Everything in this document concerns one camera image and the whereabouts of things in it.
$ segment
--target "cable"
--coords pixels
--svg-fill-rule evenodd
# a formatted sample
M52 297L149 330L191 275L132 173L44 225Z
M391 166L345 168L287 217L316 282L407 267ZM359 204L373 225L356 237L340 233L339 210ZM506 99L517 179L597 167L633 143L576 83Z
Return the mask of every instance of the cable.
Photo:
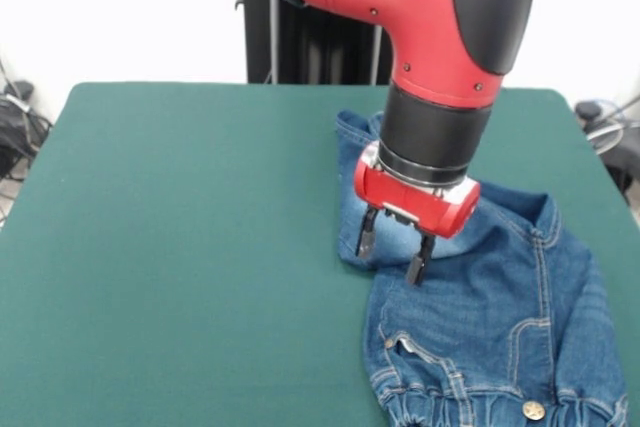
M606 99L593 99L591 102L595 102L597 104L602 104L603 106L609 106L610 107L610 112L615 112L616 115L618 116L618 120L624 120L625 119L625 115L623 112L620 111L620 106L618 104L616 104L615 102L612 102L611 100L606 100Z
M616 115L620 115L623 112L629 110L631 107L633 107L634 105L636 105L638 102L640 102L640 94L636 95L633 99L631 99L629 102L627 102L626 104L624 104L622 107L620 107L619 109L615 110L612 113L609 113L607 115L605 115L604 117L602 117L601 119L599 119L594 125L593 128L598 128L604 124L607 123L607 120L611 119L612 117L615 117Z
M0 58L0 74L2 74L2 76L4 77L4 81L7 83L7 85L9 87L11 87L11 89L13 89L14 94L16 94L16 96L22 100L22 97L20 96L20 91L17 89L16 84L14 84L11 79L9 79L9 76L7 75L7 71L4 69L4 64L2 63L2 59Z
M613 139L611 142L609 142L605 146L596 148L596 154L602 155L602 154L605 154L606 152L609 152L611 149L615 148L620 143L620 141L622 141L622 138L624 136L624 131L629 129L640 129L640 122L631 122L629 124L616 123L614 125L609 125L608 127L605 127L598 131L591 132L589 135L587 135L587 140L589 142L593 142L595 139L598 139L604 135L613 134L614 132L617 132L618 135L616 136L615 139Z

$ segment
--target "green tablecloth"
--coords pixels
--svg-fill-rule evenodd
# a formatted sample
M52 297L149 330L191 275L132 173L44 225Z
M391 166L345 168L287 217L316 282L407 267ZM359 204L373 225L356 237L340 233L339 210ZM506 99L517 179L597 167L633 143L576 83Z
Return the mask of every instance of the green tablecloth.
M0 425L375 426L369 275L336 258L356 87L84 84L0 234ZM546 190L600 260L640 407L640 236L564 100L499 98L473 173Z

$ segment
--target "stitching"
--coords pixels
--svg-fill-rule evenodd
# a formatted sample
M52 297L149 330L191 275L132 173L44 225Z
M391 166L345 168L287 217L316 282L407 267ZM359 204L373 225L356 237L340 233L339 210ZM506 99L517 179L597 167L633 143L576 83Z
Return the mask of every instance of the stitching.
M509 379L515 389L518 389L518 367L520 365L520 334L527 327L547 327L551 325L551 321L548 318L542 319L525 319L517 323L509 332L509 363L507 364Z
M573 401L584 402L586 404L590 404L594 407L602 409L609 417L613 417L613 411L611 408L605 404L604 402L593 399L591 397L580 397L575 390L572 389L561 389L558 391L558 397L571 397Z
M372 142L373 140L375 140L375 138L369 134L368 132L365 132L362 129L358 129L356 127L353 127L352 125L346 123L345 121L341 120L341 119L337 119L336 120L336 128L339 131L344 132L345 134L351 134L356 138L362 139L362 140L366 140L367 143L368 142Z
M517 234L522 240L524 240L526 243L530 244L530 240L529 240L529 235L527 234L527 232L522 229L518 224L516 224L515 222L513 222L511 219L509 219L506 215L504 215L502 212L500 212L500 209L494 207L493 205L487 203L486 204L487 207L491 210L493 210L493 212L500 217L500 219L505 222L507 224L507 227L509 228L509 230L511 230L512 232L514 232L515 234Z
M386 339L384 337L384 332L382 332L382 324L378 324L378 332L380 333L380 337L382 338L382 343L384 344ZM382 350L384 351L384 356L387 359L387 362L389 363L389 368L393 369L393 372L396 376L396 380L398 381L398 385L402 385L402 381L400 380L400 375L398 374L398 370L396 369L396 366L393 364L393 362L391 362L389 351L386 348L384 348L384 345L382 346Z
M461 423L463 425L473 425L475 415L473 408L471 407L471 401L469 400L469 396L465 390L464 376L456 369L454 362L451 359L443 359L431 354L422 346L414 342L413 338L406 332L398 332L395 336L395 341L398 342L400 337L405 337L409 342L411 342L412 347L419 352L418 357L428 363L438 364L440 368L444 370L447 378L449 379L449 383L451 384L453 396L458 403L458 412Z
M627 394L623 395L622 397L620 397L620 400L618 400L618 402L616 402L616 412L615 412L615 416L613 417L613 419L611 419L609 421L609 423L607 424L607 427L612 427L613 425L617 424L618 422L622 421L623 424L625 425L624 422L627 419Z
M367 137L365 137L364 135L358 134L357 132L347 129L341 125L337 126L337 130L339 133L341 133L345 138L361 145L361 146L366 146L369 145L372 140L367 139Z
M544 247L551 248L558 243L558 239L560 239L560 233L562 232L562 214L558 207L553 205L553 219L551 221L551 231L549 232L549 236L544 240Z
M387 367L386 369L379 370L378 372L373 374L371 377L369 377L369 382L371 382L372 384L375 384L381 381L382 379L391 377L394 374L395 372L393 371L393 369L391 367Z
M542 273L542 283L543 283L543 287L544 287L544 291L542 292L542 295L544 297L544 307L545 307L545 316L549 318L549 324L546 326L548 329L548 334L547 334L547 343L548 343L548 347L549 347L549 363L551 364L551 378L549 379L549 392L553 393L554 391L554 386L555 386L555 355L554 355L554 345L553 345L553 332L551 329L551 324L553 322L552 319L552 315L553 312L551 311L551 303L552 303L552 297L551 297L551 288L549 287L549 269L547 267L547 262L545 259L545 254L544 254L544 250L543 250L543 246L542 246L542 242L540 240L538 240L536 242L536 249L538 251L538 255L540 256L540 262L541 262L541 273Z
M537 248L537 244L534 241L534 249L533 249L533 255L536 258L536 280L538 281L538 307L540 308L540 317L546 317L545 316L545 309L544 309L544 299L543 299L543 295L542 295L542 266L540 265L540 252L538 251Z
M494 394L496 392L502 392L505 394L511 394L518 399L524 399L524 394L518 388L513 387L495 387L493 385L474 385L473 387L467 387L467 392L471 394ZM451 396L453 392L451 389L447 389L443 392L444 396Z

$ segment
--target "jacket seam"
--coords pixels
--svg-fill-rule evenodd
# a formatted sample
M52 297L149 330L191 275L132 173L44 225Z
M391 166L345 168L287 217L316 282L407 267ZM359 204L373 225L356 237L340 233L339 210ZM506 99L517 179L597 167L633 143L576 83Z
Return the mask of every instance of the jacket seam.
M467 427L473 427L475 425L475 413L471 406L471 401L467 395L467 390L464 385L464 375L458 371L455 363L449 358L442 358L437 355L433 355L431 352L423 348L416 343L408 332L399 331L394 335L394 344L397 343L399 338L407 337L411 343L421 351L421 354L426 357L427 362L432 362L444 371L447 376L447 380L451 385L451 391L458 404L458 413L460 415L461 424Z
M496 207L494 207L491 204L486 204L488 208L490 208L499 218L500 220L502 220L507 228L512 231L513 233L515 233L516 235L518 235L518 237L520 237L522 240L524 240L527 244L531 244L531 240L529 235L527 234L527 232L520 227L518 224L516 224L515 222L513 222L512 220L510 220L506 215L504 215L502 212L500 212L500 209L497 209Z
M592 407L596 407L597 409L605 413L607 416L611 417L612 418L611 422L615 420L614 411L611 410L611 408L607 404L605 404L604 402L598 399L594 399L592 397L580 397L578 393L572 389L558 390L558 398L565 398L565 397L568 397L570 400L574 402L583 402L585 404L591 405Z
M517 389L518 384L518 367L520 366L520 334L527 327L538 327L544 328L549 326L551 321L549 318L541 318L541 319L525 319L519 323L517 323L509 332L508 342L509 342L509 360L507 364L507 375L509 376L509 380L511 385Z
M549 235L543 240L542 245L549 249L558 243L560 233L562 232L562 214L557 206L553 206L553 218L551 220L551 229Z
M373 142L373 139L371 138L371 136L367 136L363 134L362 131L354 129L353 127L342 122L341 120L336 121L336 129L338 130L339 133L346 135L351 140L358 142L362 145L367 145L370 142Z
M382 324L378 324L378 333L380 334L380 338L382 339L382 343L385 342L384 332L382 331ZM384 357L387 359L387 363L389 364L389 368L393 369L393 373L395 374L396 381L398 382L398 386L402 387L402 380L400 379L400 374L398 373L398 369L396 369L395 364L391 361L391 356L389 355L389 350L382 346L382 350L384 352Z
M544 247L542 245L542 241L538 238L534 240L534 250L536 253L536 264L538 266L538 271L540 273L540 298L543 306L542 316L549 319L547 327L547 348L549 355L549 364L551 367L551 375L549 376L549 392L553 396L555 391L555 356L554 356L554 345L553 345L553 312L551 310L551 292L549 285L549 269L547 267L547 262L545 259Z

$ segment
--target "blue denim jacket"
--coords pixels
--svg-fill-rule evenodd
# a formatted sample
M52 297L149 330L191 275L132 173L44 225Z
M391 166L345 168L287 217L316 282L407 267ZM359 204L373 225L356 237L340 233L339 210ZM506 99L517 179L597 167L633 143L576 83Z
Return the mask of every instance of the blue denim jacket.
M420 242L412 227L378 216L371 257L355 256L365 205L353 171L379 128L380 116L338 116L338 250L377 269L364 359L391 425L628 425L600 272L549 196L483 183L465 229L437 240L420 287L404 279Z

